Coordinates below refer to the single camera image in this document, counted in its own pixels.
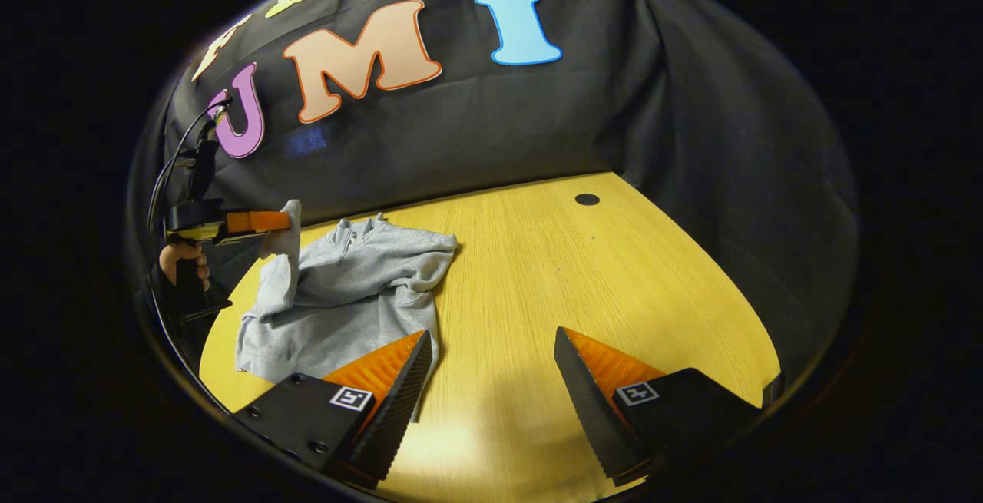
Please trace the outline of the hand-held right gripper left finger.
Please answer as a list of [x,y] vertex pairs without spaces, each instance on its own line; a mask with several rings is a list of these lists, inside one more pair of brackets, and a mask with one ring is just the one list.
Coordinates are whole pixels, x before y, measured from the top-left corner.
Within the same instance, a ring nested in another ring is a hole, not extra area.
[[373,490],[389,474],[432,362],[431,333],[420,330],[322,378],[292,373],[232,416],[306,468]]

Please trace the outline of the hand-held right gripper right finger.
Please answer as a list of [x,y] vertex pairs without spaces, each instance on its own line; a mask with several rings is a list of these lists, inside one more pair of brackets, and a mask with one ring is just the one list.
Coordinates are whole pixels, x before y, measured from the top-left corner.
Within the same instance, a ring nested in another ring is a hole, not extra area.
[[554,360],[587,442],[617,486],[694,465],[762,413],[697,368],[664,372],[566,327],[556,330]]

